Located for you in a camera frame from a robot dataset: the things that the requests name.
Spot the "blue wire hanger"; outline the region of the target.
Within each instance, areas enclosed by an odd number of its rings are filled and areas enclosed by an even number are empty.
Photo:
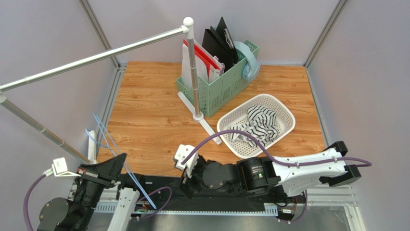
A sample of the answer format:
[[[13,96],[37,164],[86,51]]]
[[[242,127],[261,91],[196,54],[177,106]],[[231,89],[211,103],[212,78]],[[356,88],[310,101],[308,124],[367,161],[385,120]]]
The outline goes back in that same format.
[[[95,138],[93,138],[90,134],[91,130],[89,130],[89,129],[85,129],[85,133],[87,134],[87,136],[89,138],[91,138],[91,140],[95,144],[108,149],[114,156],[119,155],[120,154],[120,149],[118,148],[118,146],[117,146],[116,142],[114,141],[114,139],[112,138],[111,134],[108,132],[106,126],[103,124],[102,120],[95,113],[93,113],[93,117],[94,117],[94,119],[95,119],[95,121],[98,125],[98,128],[102,131],[102,136],[103,136],[103,140],[105,141],[105,144],[103,144],[101,142],[98,142]],[[124,162],[123,168],[130,175],[132,181],[141,190],[143,196],[148,200],[148,202],[151,204],[151,206],[154,209],[157,209],[157,206],[154,204],[154,202],[152,201],[152,199],[150,198],[148,193],[143,189],[141,183],[137,180],[135,174],[132,173],[131,168],[130,168],[129,164],[127,163],[127,161]]]

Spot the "black white striped tank top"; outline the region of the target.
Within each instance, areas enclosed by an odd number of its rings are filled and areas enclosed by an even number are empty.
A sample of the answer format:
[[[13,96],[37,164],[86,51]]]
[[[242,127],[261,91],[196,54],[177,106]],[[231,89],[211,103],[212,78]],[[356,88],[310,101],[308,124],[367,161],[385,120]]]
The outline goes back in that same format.
[[[275,126],[276,112],[263,105],[254,105],[247,109],[246,115],[247,122],[230,126],[229,130],[243,131],[262,145],[276,140],[279,135],[279,130]]]

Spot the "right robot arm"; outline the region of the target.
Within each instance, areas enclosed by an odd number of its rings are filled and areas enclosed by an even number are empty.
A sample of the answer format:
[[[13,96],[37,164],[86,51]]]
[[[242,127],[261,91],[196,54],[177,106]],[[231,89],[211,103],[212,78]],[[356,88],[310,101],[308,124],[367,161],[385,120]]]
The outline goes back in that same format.
[[[319,184],[337,187],[361,178],[357,165],[342,160],[346,147],[341,141],[317,154],[277,157],[277,162],[251,157],[236,164],[221,164],[194,153],[183,163],[193,150],[193,146],[181,144],[174,155],[175,168],[183,172],[179,188],[188,197],[209,190],[235,197],[285,200]]]

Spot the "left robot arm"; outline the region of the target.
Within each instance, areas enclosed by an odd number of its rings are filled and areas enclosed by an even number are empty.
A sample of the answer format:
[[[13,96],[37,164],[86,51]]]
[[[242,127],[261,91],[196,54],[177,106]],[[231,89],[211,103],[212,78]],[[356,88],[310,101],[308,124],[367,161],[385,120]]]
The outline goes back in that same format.
[[[77,169],[77,189],[72,200],[54,198],[42,208],[37,228],[39,231],[86,231],[105,189],[118,182],[114,215],[108,226],[110,231],[125,231],[140,196],[130,184],[130,175],[121,174],[127,154],[122,153],[97,164],[81,164]]]

